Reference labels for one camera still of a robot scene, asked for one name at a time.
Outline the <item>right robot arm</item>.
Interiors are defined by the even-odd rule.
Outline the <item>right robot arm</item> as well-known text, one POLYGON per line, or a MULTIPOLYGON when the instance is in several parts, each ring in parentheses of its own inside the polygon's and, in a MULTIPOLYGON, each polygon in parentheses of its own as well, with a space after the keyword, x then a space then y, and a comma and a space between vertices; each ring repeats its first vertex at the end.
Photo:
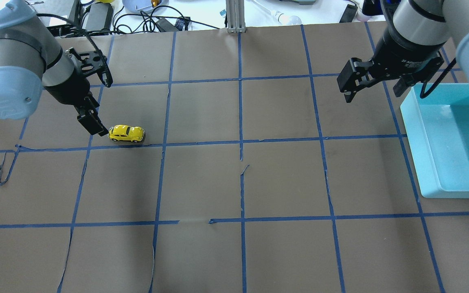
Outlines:
POLYGON ((426 98, 454 65, 469 83, 469 2, 366 0, 365 15, 383 15, 387 28, 368 60, 350 58, 337 77, 347 103, 364 88, 395 80, 394 94, 422 83, 426 98))

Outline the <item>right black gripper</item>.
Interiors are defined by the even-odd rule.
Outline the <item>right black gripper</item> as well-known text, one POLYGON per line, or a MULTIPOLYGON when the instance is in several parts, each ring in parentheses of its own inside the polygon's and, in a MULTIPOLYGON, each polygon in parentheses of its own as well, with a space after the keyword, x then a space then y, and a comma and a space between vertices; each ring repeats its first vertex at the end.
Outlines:
POLYGON ((428 82, 444 63, 441 45, 415 44, 396 31, 385 31, 370 61, 350 58, 337 76, 346 103, 362 89, 372 87, 375 79, 396 80, 393 93, 400 98, 418 82, 428 82))

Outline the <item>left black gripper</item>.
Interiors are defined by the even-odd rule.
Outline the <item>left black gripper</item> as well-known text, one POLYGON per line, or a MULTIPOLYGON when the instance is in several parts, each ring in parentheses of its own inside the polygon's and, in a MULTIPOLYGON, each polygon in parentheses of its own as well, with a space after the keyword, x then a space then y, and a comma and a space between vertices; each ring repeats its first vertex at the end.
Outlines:
POLYGON ((108 128, 98 116, 98 102, 95 100, 90 83, 82 75, 73 73, 59 85, 48 86, 47 91, 61 104, 73 106, 78 115, 77 121, 90 135, 108 135, 108 128))

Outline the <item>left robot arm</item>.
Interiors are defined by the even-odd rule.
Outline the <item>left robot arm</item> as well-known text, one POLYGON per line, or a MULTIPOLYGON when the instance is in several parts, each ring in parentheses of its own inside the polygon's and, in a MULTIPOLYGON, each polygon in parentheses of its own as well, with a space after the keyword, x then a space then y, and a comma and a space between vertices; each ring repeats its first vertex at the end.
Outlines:
POLYGON ((112 85, 107 58, 87 32, 93 50, 64 50, 24 0, 0 0, 0 119, 24 119, 37 109, 42 91, 77 111, 77 121, 90 135, 105 136, 99 103, 88 77, 112 85))

